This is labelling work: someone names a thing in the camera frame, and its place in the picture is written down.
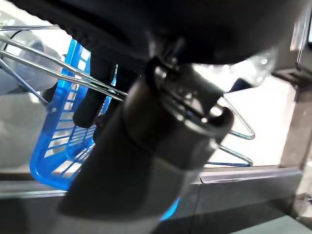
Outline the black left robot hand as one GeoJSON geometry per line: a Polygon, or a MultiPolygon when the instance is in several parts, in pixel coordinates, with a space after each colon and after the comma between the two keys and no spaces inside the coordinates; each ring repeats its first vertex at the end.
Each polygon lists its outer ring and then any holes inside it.
{"type": "Polygon", "coordinates": [[[154,229],[197,178],[234,116],[196,64],[235,64],[292,30],[305,0],[16,0],[93,54],[144,71],[83,163],[59,212],[154,229]]]}

